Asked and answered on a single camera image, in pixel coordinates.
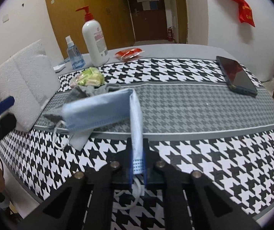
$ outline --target white tissue box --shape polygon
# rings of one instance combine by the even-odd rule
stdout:
[[[9,112],[17,119],[17,130],[28,132],[59,88],[41,40],[0,65],[0,102],[9,96],[15,98]]]

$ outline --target red snack packet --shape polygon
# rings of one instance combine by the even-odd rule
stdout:
[[[138,56],[139,54],[141,54],[143,52],[144,51],[142,51],[140,48],[128,48],[128,49],[124,49],[124,50],[121,50],[118,53],[116,53],[115,57],[121,61],[128,60],[128,59]]]
[[[252,9],[246,1],[244,3],[239,4],[239,20],[241,23],[246,22],[255,27]]]

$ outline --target gray cloth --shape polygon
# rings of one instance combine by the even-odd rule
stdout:
[[[80,100],[87,97],[93,97],[100,94],[105,94],[108,92],[118,91],[120,89],[119,84],[106,84],[99,88],[94,88],[93,86],[76,86],[72,89],[69,95],[66,97],[64,104],[71,103],[76,100]],[[60,120],[62,120],[62,106],[56,106],[49,111],[43,113],[42,115],[50,120],[49,127],[54,127]]]

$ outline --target fire extinguisher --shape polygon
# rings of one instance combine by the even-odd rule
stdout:
[[[168,41],[173,41],[173,31],[172,27],[168,28]]]

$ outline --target white ear loop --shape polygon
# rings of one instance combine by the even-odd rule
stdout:
[[[53,135],[52,135],[52,144],[53,144],[53,147],[54,148],[57,148],[59,150],[63,150],[67,145],[69,145],[69,139],[65,139],[63,142],[61,142],[61,147],[59,147],[56,143],[55,143],[55,138],[56,138],[56,131],[57,131],[57,128],[61,125],[65,125],[65,122],[60,120],[56,125],[55,125],[55,128],[54,128],[54,131],[53,131]]]
[[[135,182],[135,184],[137,185],[137,188],[138,188],[138,194],[137,194],[137,197],[135,198],[135,201],[131,205],[128,205],[127,207],[121,207],[121,206],[118,206],[118,205],[114,205],[113,206],[114,209],[128,210],[128,209],[132,209],[133,207],[135,207],[137,205],[138,200],[139,200],[139,198],[141,196],[141,193],[142,193],[142,187],[141,187],[141,183],[140,183],[139,179],[136,176],[134,176],[134,182]],[[122,190],[120,193],[116,194],[115,197],[119,197],[124,193],[125,193],[125,190]]]

